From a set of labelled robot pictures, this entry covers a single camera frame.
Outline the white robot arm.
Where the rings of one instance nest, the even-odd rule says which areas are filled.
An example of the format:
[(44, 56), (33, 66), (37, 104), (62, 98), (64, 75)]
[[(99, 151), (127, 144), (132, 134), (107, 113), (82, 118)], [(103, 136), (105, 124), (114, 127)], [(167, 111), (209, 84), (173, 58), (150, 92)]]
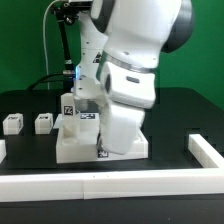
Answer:
[(179, 49), (192, 34), (193, 5), (191, 0), (93, 0), (90, 20), (107, 40), (96, 78), (77, 80), (74, 96), (98, 104), (98, 144), (123, 155), (154, 105), (160, 54)]

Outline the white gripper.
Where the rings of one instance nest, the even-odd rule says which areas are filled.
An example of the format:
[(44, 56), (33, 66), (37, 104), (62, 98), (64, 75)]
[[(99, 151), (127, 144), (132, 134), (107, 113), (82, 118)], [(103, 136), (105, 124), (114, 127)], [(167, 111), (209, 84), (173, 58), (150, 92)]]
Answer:
[(142, 126), (145, 112), (120, 103), (109, 102), (100, 115), (100, 139), (107, 152), (127, 154)]

